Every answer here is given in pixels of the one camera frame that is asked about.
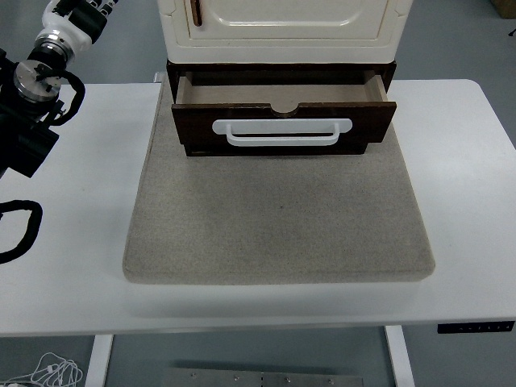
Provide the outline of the white and black hand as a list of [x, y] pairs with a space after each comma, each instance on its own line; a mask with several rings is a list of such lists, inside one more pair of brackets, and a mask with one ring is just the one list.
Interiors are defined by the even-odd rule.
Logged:
[[38, 39], [54, 40], [72, 53], [89, 49], [101, 36], [118, 1], [50, 1]]

